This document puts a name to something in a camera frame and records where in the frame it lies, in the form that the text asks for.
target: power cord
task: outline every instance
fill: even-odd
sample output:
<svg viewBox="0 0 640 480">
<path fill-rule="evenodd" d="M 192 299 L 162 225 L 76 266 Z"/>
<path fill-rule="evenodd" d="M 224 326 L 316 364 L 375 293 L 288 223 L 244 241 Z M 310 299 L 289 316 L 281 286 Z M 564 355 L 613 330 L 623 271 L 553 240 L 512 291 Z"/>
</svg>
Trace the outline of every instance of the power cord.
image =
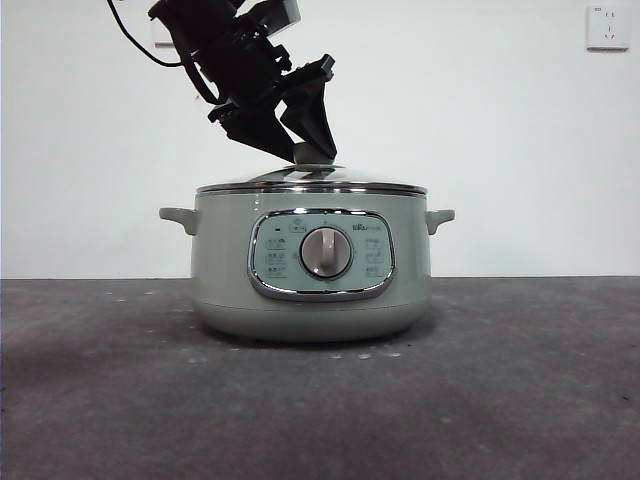
<svg viewBox="0 0 640 480">
<path fill-rule="evenodd" d="M 113 0 L 107 0 L 107 3 L 109 4 L 111 13 L 113 13 L 113 18 L 116 19 L 116 23 L 118 24 L 118 27 L 120 27 L 120 30 L 122 31 L 124 36 L 127 37 L 131 41 L 131 43 L 133 43 L 138 48 L 138 50 L 140 50 L 142 53 L 144 53 L 147 57 L 149 57 L 151 60 L 156 62 L 158 65 L 162 65 L 163 67 L 181 67 L 182 66 L 182 62 L 165 62 L 163 60 L 160 60 L 157 57 L 154 57 L 146 48 L 140 45 L 138 41 L 135 38 L 133 38 L 133 36 L 127 31 L 124 24 L 122 23 L 122 20 L 120 20 L 120 15 L 118 15 L 118 10 L 116 10 L 115 5 L 113 4 Z"/>
</svg>

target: pot base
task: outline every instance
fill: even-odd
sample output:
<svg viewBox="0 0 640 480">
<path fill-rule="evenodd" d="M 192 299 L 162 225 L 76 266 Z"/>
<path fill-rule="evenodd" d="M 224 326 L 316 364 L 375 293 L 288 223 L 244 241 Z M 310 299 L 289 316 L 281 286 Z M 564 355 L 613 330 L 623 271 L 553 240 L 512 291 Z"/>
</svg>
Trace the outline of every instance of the pot base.
<svg viewBox="0 0 640 480">
<path fill-rule="evenodd" d="M 427 309 L 427 301 L 381 308 L 311 312 L 255 310 L 193 302 L 208 326 L 241 337 L 277 342 L 340 342 L 381 337 L 408 328 Z"/>
</svg>

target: lid rim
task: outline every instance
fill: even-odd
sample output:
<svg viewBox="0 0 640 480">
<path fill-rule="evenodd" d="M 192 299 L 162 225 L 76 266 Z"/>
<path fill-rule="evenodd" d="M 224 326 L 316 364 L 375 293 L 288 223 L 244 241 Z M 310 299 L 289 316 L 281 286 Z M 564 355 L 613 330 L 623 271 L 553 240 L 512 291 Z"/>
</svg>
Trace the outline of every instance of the lid rim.
<svg viewBox="0 0 640 480">
<path fill-rule="evenodd" d="M 273 181 L 259 181 L 259 182 L 240 182 L 240 183 L 221 183 L 216 185 L 206 185 L 196 190 L 198 194 L 210 193 L 217 191 L 234 191 L 234 190 L 270 190 L 270 189 L 364 189 L 364 190 L 376 190 L 376 191 L 388 191 L 388 192 L 405 192 L 413 194 L 426 195 L 427 189 L 419 187 L 417 185 L 406 185 L 402 183 L 387 183 L 387 182 L 358 182 L 358 181 L 317 181 L 317 180 L 298 180 L 295 182 L 273 182 Z"/>
</svg>

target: stainless steel rim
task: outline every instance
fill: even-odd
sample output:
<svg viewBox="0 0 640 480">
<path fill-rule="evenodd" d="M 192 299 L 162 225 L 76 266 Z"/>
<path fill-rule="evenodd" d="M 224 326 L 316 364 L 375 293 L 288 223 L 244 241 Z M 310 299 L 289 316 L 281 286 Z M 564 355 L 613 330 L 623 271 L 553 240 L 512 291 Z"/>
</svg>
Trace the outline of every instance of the stainless steel rim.
<svg viewBox="0 0 640 480">
<path fill-rule="evenodd" d="M 400 183 L 374 182 L 248 182 L 208 185 L 197 190 L 197 196 L 247 193 L 363 193 L 376 195 L 408 195 L 424 197 L 427 189 Z"/>
</svg>

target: control panel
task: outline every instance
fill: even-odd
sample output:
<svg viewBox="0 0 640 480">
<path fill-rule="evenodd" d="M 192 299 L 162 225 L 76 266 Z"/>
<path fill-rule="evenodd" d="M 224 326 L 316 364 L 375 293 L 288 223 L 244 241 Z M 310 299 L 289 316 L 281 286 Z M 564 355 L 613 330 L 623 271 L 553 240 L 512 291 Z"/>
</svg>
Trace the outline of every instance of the control panel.
<svg viewBox="0 0 640 480">
<path fill-rule="evenodd" d="M 260 293 L 273 298 L 370 298 L 382 293 L 394 268 L 389 226 L 372 212 L 271 212 L 256 222 L 251 237 L 249 275 Z"/>
</svg>

